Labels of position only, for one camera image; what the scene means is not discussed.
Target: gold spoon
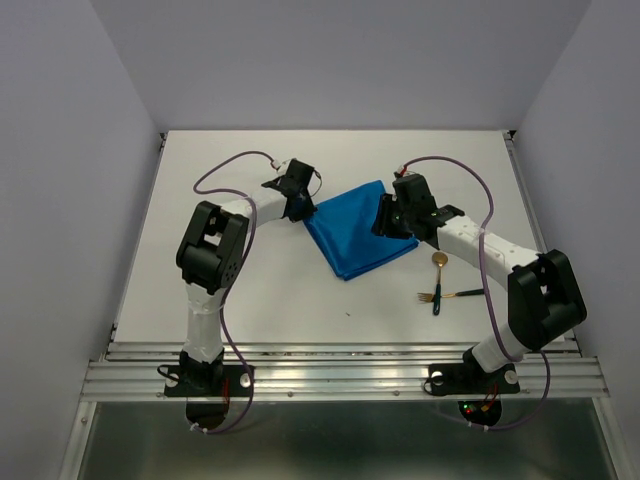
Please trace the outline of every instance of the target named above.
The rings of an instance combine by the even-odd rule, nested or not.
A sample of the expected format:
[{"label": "gold spoon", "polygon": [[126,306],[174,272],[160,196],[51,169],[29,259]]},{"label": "gold spoon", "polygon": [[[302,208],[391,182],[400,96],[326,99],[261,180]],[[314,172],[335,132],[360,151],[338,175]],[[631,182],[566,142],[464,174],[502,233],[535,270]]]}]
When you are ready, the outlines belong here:
[{"label": "gold spoon", "polygon": [[442,298],[442,267],[449,261],[449,257],[443,252],[436,252],[432,255],[431,260],[438,265],[438,280],[436,282],[436,293],[433,297],[433,314],[440,315],[440,299]]}]

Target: cable connector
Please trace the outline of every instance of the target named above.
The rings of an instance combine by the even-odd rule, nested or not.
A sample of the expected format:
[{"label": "cable connector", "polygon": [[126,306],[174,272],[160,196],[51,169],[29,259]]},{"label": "cable connector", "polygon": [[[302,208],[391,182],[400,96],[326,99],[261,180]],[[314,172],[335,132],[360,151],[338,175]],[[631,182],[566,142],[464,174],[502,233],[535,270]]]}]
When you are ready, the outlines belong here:
[{"label": "cable connector", "polygon": [[291,160],[285,160],[284,162],[274,160],[273,162],[271,162],[271,166],[276,170],[276,172],[278,172],[278,175],[282,176],[287,173],[289,162],[291,162]]},{"label": "cable connector", "polygon": [[407,171],[406,165],[400,165],[398,169],[395,172],[393,172],[393,176],[396,178],[402,178],[406,171]]}]

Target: white wall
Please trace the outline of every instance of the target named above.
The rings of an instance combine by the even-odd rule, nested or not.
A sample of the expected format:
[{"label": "white wall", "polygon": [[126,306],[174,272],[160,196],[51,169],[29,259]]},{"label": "white wall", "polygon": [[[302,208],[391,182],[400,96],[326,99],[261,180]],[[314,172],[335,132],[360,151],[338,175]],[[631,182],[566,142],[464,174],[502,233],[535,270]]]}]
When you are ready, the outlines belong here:
[{"label": "white wall", "polygon": [[588,0],[92,0],[170,128],[515,128]]},{"label": "white wall", "polygon": [[594,0],[516,144],[549,245],[565,251],[630,452],[640,461],[640,2]]},{"label": "white wall", "polygon": [[0,15],[0,478],[57,478],[158,135],[87,0]]}]

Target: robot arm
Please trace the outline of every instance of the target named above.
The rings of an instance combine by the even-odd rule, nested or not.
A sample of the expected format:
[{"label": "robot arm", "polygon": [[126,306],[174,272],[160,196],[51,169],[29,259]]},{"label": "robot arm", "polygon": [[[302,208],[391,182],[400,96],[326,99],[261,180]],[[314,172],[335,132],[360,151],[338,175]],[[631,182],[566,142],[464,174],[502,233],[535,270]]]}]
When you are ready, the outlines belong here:
[{"label": "robot arm", "polygon": [[[275,180],[249,195],[256,228],[280,218],[297,222],[313,215],[308,190],[313,173],[313,167],[293,159],[278,169]],[[179,366],[163,366],[178,380],[165,388],[167,396],[214,396],[221,388],[222,302],[242,267],[252,210],[247,199],[222,205],[204,201],[195,208],[176,255],[187,283],[189,314]]]},{"label": "robot arm", "polygon": [[[438,208],[425,178],[411,174],[393,182],[395,195],[380,198],[372,227],[376,235],[414,235],[432,247],[479,268],[480,228],[462,210]],[[567,257],[557,250],[540,254],[497,235],[485,233],[487,275],[508,293],[508,323],[500,328],[502,351],[495,335],[465,352],[463,363],[431,365],[441,374],[431,382],[433,395],[484,393],[499,384],[501,393],[517,393],[511,359],[542,349],[586,318],[586,308]]]}]

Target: black mounting bracket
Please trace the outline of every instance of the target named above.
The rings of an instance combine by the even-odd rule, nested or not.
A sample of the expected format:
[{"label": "black mounting bracket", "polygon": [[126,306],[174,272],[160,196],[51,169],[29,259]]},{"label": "black mounting bracket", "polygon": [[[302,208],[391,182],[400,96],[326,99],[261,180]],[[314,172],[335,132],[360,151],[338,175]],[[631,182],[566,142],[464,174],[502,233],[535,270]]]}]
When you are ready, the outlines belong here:
[{"label": "black mounting bracket", "polygon": [[429,365],[424,391],[434,397],[485,395],[497,385],[501,395],[520,393],[518,374],[512,363],[486,373],[471,355],[471,350],[467,350],[462,358],[463,362]]},{"label": "black mounting bracket", "polygon": [[[224,350],[211,363],[196,362],[186,352],[180,352],[178,365],[160,365],[166,372],[164,396],[169,398],[222,397],[228,382],[229,397],[246,398],[250,395],[250,381],[242,365],[224,365]],[[249,365],[253,378],[255,367]]]}]

